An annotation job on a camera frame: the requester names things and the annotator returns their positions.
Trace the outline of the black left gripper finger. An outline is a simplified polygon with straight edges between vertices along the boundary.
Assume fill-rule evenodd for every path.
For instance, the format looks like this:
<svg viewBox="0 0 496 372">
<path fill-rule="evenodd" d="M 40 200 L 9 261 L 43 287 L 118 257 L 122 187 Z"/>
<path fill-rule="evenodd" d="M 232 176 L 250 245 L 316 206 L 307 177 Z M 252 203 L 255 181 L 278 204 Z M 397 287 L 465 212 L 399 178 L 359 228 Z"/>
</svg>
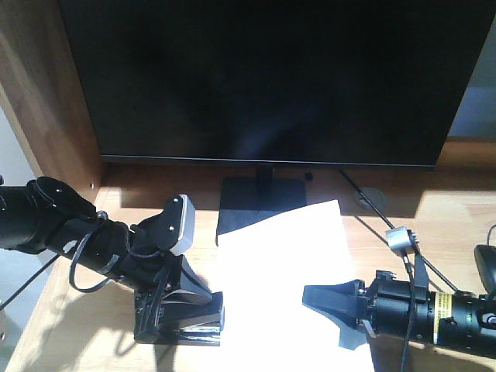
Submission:
<svg viewBox="0 0 496 372">
<path fill-rule="evenodd" d="M 135 292 L 134 339 L 137 343 L 164 343 L 157 325 L 163 291 L 160 288 Z"/>
</svg>

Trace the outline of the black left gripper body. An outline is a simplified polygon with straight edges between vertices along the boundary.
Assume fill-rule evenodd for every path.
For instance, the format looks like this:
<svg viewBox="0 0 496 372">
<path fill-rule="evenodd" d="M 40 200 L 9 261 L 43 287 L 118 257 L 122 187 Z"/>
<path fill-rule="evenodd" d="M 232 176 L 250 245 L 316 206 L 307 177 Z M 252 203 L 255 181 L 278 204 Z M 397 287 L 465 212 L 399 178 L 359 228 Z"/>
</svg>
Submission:
<svg viewBox="0 0 496 372">
<path fill-rule="evenodd" d="M 118 281 L 135 292 L 160 288 L 161 301 L 210 302 L 212 293 L 196 276 L 185 255 L 159 248 L 160 216 L 127 226 L 102 216 L 52 218 L 50 249 L 71 259 L 70 282 L 77 265 Z"/>
</svg>

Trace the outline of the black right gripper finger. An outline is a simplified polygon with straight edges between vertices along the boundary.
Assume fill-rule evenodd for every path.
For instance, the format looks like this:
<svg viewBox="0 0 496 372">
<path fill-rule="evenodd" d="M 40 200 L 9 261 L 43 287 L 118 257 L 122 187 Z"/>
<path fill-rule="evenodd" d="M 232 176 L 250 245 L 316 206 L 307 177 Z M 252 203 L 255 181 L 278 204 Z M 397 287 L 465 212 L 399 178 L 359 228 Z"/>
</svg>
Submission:
<svg viewBox="0 0 496 372">
<path fill-rule="evenodd" d="M 363 326 L 352 329 L 347 325 L 339 326 L 338 346 L 346 350 L 356 350 L 359 346 L 370 342 L 370 334 Z"/>
<path fill-rule="evenodd" d="M 365 283 L 358 279 L 343 284 L 305 285 L 302 304 L 355 329 L 367 317 L 367 298 L 360 294 L 364 289 Z"/>
</svg>

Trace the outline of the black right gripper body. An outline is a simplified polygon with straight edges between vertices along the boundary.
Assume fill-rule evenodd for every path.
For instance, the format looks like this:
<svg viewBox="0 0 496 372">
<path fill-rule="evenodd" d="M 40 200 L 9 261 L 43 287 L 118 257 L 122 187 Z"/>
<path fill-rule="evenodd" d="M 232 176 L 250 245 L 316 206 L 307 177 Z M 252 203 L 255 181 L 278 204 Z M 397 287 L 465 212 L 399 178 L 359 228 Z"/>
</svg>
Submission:
<svg viewBox="0 0 496 372">
<path fill-rule="evenodd" d="M 408 330 L 411 295 L 415 296 L 416 313 L 412 330 Z M 360 314 L 360 322 L 370 335 L 395 336 L 417 341 L 432 341 L 434 333 L 434 294 L 429 290 L 429 279 L 422 275 L 410 291 L 408 281 L 399 281 L 395 274 L 377 270 L 363 297 L 367 309 Z"/>
</svg>

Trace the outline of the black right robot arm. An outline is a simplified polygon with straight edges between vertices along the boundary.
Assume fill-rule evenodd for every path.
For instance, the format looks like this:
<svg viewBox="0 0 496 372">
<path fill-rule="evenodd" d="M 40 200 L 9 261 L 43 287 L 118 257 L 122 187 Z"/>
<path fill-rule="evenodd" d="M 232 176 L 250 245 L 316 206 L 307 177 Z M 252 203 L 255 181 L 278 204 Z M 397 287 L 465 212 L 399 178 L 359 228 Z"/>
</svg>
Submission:
<svg viewBox="0 0 496 372">
<path fill-rule="evenodd" d="M 386 335 L 495 357 L 495 302 L 484 295 L 412 287 L 394 273 L 379 270 L 370 286 L 362 280 L 307 285 L 302 303 L 371 338 Z"/>
</svg>

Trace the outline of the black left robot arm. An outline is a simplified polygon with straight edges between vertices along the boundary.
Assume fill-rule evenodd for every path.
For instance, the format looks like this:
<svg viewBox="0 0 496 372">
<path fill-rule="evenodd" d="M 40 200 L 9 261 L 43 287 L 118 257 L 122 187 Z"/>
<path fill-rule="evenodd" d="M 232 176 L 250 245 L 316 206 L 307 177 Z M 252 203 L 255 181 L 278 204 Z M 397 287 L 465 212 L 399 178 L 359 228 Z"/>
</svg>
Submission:
<svg viewBox="0 0 496 372">
<path fill-rule="evenodd" d="M 39 177 L 1 189 L 1 246 L 51 250 L 135 292 L 138 343 L 218 346 L 316 339 L 317 315 L 334 321 L 354 349 L 374 336 L 363 283 L 350 259 L 336 202 L 297 208 L 219 236 L 222 290 L 212 291 L 185 252 L 195 230 L 186 195 L 128 226 L 67 184 Z"/>
</svg>

